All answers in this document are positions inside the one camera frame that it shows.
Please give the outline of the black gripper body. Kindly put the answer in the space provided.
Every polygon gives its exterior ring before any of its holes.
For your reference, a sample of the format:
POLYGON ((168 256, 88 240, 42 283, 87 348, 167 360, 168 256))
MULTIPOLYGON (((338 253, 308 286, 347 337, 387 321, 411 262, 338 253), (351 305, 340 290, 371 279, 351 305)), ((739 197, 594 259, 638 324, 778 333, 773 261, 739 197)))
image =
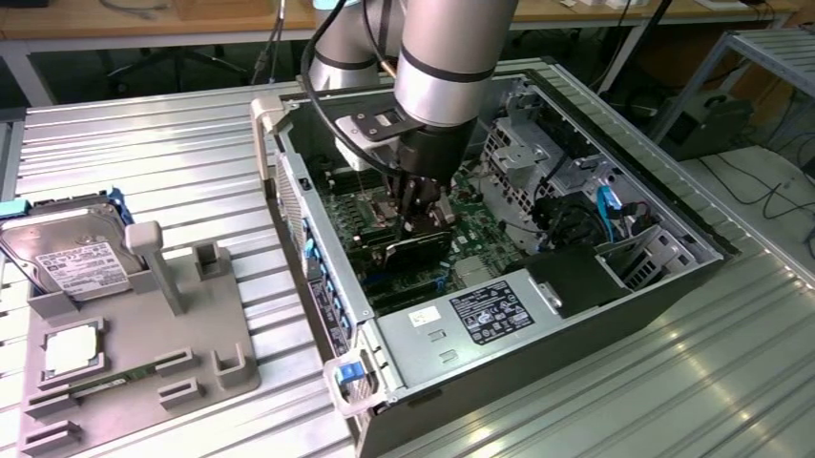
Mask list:
POLYGON ((471 136, 471 121, 455 127, 425 126, 402 134, 398 141, 402 169, 449 185, 462 166, 471 136))

